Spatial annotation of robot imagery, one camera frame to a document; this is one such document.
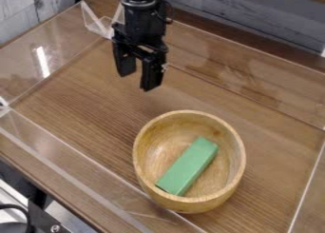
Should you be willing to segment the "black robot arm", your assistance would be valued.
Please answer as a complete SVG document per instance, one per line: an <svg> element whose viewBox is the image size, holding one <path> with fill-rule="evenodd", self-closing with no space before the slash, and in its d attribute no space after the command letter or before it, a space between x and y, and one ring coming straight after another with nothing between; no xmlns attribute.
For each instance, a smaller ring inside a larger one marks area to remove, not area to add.
<svg viewBox="0 0 325 233"><path fill-rule="evenodd" d="M121 77L137 72L142 62L139 87L149 91L163 82L167 45L163 42L167 16L165 0L121 0L125 22L113 24L113 54Z"/></svg>

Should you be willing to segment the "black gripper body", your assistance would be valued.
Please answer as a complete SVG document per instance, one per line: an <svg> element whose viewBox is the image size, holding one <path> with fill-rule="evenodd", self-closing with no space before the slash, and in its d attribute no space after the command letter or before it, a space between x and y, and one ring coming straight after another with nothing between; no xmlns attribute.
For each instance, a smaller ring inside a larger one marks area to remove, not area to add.
<svg viewBox="0 0 325 233"><path fill-rule="evenodd" d="M165 0L121 0L125 9L123 23L114 23L113 47L117 58L139 52L139 57L153 54L161 58L169 52L163 42L166 26L173 23L167 16Z"/></svg>

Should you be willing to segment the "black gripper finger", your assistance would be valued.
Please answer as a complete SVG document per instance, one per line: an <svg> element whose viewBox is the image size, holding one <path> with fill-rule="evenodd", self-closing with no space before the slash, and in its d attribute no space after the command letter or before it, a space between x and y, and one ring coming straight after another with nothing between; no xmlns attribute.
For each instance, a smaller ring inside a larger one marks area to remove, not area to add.
<svg viewBox="0 0 325 233"><path fill-rule="evenodd" d="M142 75L139 87L145 91L157 88L163 82L163 73L166 70L166 54L151 53L142 60Z"/></svg>
<svg viewBox="0 0 325 233"><path fill-rule="evenodd" d="M115 60L117 71L121 77L133 74L137 71L137 56L133 50L125 44L113 44L113 55Z"/></svg>

